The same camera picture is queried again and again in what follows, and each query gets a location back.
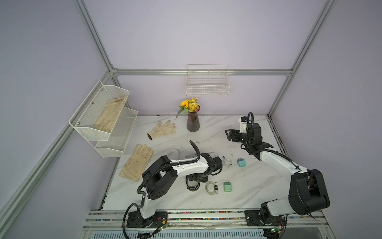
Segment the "green charger plug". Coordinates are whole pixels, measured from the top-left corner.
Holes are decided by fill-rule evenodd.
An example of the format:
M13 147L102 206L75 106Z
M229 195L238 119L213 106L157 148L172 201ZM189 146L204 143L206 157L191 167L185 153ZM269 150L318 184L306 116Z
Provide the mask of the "green charger plug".
M232 184L229 181L223 183L224 192L232 192Z

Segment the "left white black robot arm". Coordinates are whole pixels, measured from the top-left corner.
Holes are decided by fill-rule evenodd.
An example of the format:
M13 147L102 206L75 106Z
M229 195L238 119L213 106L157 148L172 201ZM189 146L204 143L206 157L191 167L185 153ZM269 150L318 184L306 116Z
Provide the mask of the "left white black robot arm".
M128 239L127 228L156 227L152 232L139 233L139 239L150 239L168 225L168 213L157 212L152 201L163 197L177 178L191 177L198 183L207 182L210 175L215 176L222 171L222 160L209 153L201 153L197 145L190 141L196 156L188 159L169 159L163 155L142 174L143 182L137 188L142 195L141 203L132 203L125 211L122 219L122 233Z

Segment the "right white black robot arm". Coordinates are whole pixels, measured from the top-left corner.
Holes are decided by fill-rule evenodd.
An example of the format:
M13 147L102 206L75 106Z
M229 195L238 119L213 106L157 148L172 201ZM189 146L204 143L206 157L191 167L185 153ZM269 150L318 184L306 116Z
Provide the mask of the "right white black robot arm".
M273 150L271 144L263 141L262 129L254 122L252 112L241 117L239 123L239 129L225 131L227 139L239 142L241 149L271 166L289 182L286 197L261 205L259 211L261 224L270 225L276 218L290 214L311 216L313 212L330 206L324 177L319 170L300 166L288 156Z

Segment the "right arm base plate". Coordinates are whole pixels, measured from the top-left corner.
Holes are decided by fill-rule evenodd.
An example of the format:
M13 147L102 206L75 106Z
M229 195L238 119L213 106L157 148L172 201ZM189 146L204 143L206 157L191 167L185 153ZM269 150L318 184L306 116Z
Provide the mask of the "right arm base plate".
M246 224L252 226L281 226L286 225L284 216L272 216L262 210L246 210L244 211Z

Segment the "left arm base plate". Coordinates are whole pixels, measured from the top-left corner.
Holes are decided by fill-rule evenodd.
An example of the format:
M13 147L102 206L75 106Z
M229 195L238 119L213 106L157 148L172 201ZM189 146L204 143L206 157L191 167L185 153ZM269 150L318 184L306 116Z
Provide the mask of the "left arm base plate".
M168 220L168 213L165 211L157 211L147 219L143 219L139 211L128 213L126 221L127 228L159 228Z

